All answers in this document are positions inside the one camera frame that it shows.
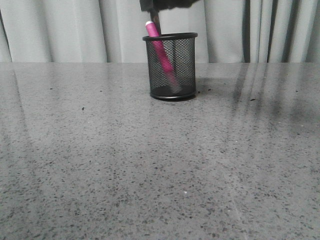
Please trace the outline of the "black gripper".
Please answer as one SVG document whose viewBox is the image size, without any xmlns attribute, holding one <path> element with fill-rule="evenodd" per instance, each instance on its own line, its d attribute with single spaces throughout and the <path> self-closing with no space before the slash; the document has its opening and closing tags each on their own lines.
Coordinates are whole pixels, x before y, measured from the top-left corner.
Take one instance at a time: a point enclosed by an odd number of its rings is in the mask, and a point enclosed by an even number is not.
<svg viewBox="0 0 320 240">
<path fill-rule="evenodd" d="M 190 8 L 198 0 L 139 0 L 143 12 L 171 10 L 174 8 Z"/>
</svg>

